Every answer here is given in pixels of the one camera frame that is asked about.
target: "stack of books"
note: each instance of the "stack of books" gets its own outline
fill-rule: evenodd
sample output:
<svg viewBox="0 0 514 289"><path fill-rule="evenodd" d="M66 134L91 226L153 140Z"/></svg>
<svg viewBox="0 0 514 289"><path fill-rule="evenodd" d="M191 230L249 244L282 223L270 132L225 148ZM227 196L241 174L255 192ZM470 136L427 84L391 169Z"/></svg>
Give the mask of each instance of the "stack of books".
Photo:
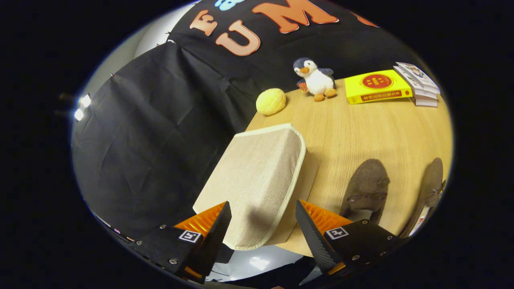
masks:
<svg viewBox="0 0 514 289"><path fill-rule="evenodd" d="M412 88L412 101L416 106L437 107L437 95L440 94L439 87L421 69L415 65L403 62L396 62L394 70Z"/></svg>
<svg viewBox="0 0 514 289"><path fill-rule="evenodd" d="M396 62L394 69L375 71L344 79L350 104L380 100L411 98L416 106L437 107L440 90L415 65Z"/></svg>

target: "light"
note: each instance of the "light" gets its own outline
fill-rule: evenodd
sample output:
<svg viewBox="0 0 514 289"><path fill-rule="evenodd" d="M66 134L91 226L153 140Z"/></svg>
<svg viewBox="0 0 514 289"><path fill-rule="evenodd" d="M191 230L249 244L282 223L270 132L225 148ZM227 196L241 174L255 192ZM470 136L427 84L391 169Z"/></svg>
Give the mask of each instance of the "light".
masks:
<svg viewBox="0 0 514 289"><path fill-rule="evenodd" d="M80 121L83 117L84 113L82 112L82 110L77 109L77 111L75 112L75 119Z"/></svg>
<svg viewBox="0 0 514 289"><path fill-rule="evenodd" d="M269 261L262 260L259 257L253 257L250 260L250 265L254 266L255 268L261 271L264 271L264 269L266 269L266 266L269 264Z"/></svg>
<svg viewBox="0 0 514 289"><path fill-rule="evenodd" d="M91 97L89 97L89 94L86 94L80 101L84 107L88 107L91 104Z"/></svg>

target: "penguin feet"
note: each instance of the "penguin feet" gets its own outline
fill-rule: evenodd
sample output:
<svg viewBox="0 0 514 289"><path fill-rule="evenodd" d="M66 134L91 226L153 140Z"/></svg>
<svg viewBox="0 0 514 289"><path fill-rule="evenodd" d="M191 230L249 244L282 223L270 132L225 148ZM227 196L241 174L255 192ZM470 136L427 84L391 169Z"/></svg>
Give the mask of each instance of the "penguin feet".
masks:
<svg viewBox="0 0 514 289"><path fill-rule="evenodd" d="M334 88L330 88L325 91L326 97L332 97L332 96L335 96L336 94L337 94L337 91Z"/></svg>
<svg viewBox="0 0 514 289"><path fill-rule="evenodd" d="M321 93L314 95L314 101L322 101L323 99L325 99L325 96Z"/></svg>

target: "red circle label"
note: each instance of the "red circle label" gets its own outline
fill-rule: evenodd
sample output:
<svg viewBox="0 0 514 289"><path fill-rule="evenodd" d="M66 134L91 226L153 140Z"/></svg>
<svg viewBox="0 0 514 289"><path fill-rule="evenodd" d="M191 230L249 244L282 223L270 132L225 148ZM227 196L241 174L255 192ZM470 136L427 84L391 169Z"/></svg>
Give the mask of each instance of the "red circle label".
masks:
<svg viewBox="0 0 514 289"><path fill-rule="evenodd" d="M362 79L362 84L369 88L381 89L393 84L393 80L382 74L372 74Z"/></svg>

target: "yellow book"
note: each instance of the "yellow book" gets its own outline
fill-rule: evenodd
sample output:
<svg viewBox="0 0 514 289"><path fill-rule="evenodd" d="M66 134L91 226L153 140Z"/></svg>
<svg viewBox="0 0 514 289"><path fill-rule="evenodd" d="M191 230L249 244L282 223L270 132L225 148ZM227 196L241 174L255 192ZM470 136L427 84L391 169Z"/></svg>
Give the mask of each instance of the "yellow book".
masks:
<svg viewBox="0 0 514 289"><path fill-rule="evenodd" d="M344 85L350 104L413 96L410 85L393 69L348 77Z"/></svg>

